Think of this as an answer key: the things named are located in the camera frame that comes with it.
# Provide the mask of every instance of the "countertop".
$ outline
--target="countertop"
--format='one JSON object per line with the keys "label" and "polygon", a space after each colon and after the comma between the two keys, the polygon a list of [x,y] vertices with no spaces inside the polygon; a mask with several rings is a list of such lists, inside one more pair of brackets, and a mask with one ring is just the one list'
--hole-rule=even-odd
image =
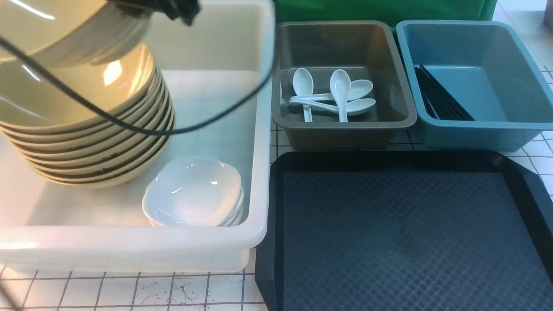
{"label": "countertop", "polygon": [[[541,25],[546,0],[499,0],[494,20],[512,25],[532,52],[553,91],[553,34]],[[421,129],[398,133],[386,151],[425,150]],[[283,130],[273,125],[271,162],[292,151]],[[553,132],[544,132],[506,156],[538,173],[553,200]],[[105,311],[262,311],[254,281],[255,250],[248,267],[232,274],[174,273],[18,273],[2,269],[1,278],[25,309]],[[0,299],[0,309],[9,309]]]}

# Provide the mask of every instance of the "green backdrop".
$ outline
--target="green backdrop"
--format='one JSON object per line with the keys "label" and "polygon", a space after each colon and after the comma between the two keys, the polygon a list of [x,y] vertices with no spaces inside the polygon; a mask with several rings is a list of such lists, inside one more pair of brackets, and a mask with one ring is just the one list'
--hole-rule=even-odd
{"label": "green backdrop", "polygon": [[282,22],[406,19],[491,20],[497,0],[276,0]]}

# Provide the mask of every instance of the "textured tray surface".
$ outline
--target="textured tray surface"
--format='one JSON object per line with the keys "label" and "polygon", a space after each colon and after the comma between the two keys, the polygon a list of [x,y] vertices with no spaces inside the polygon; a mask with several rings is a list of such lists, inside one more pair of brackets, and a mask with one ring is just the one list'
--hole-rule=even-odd
{"label": "textured tray surface", "polygon": [[295,172],[283,193],[285,310],[553,305],[500,173]]}

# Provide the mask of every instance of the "white spoon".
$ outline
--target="white spoon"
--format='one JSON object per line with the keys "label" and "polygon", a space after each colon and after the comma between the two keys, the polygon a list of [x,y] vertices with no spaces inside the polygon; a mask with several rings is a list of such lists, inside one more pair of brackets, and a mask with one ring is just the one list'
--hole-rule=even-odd
{"label": "white spoon", "polygon": [[[377,101],[374,99],[358,99],[350,101],[346,104],[346,112],[348,116],[358,116],[367,112]],[[312,110],[315,111],[330,111],[338,113],[338,106],[329,105],[327,103],[301,100],[301,99],[292,99],[290,100],[290,105],[304,105],[311,106]]]}
{"label": "white spoon", "polygon": [[342,69],[334,71],[330,77],[330,93],[338,106],[340,122],[347,122],[346,103],[351,90],[351,79]]}
{"label": "white spoon", "polygon": [[[349,91],[348,101],[362,99],[367,96],[374,88],[374,85],[369,80],[351,81],[351,90]],[[331,93],[313,94],[306,96],[293,96],[292,99],[314,100],[314,101],[329,101],[334,100]]]}
{"label": "white spoon", "polygon": [[[305,68],[298,68],[292,78],[292,86],[294,92],[298,96],[306,96],[313,94],[313,77]],[[313,122],[313,115],[311,114],[311,107],[304,106],[304,121]]]}

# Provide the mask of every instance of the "blue container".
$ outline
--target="blue container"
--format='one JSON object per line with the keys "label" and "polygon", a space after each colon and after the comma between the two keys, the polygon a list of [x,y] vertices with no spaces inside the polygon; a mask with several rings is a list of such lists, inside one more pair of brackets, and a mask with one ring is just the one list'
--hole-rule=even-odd
{"label": "blue container", "polygon": [[[511,27],[417,20],[399,23],[397,34],[426,147],[515,151],[553,131],[553,93]],[[414,70],[421,64],[475,121],[428,115]]]}

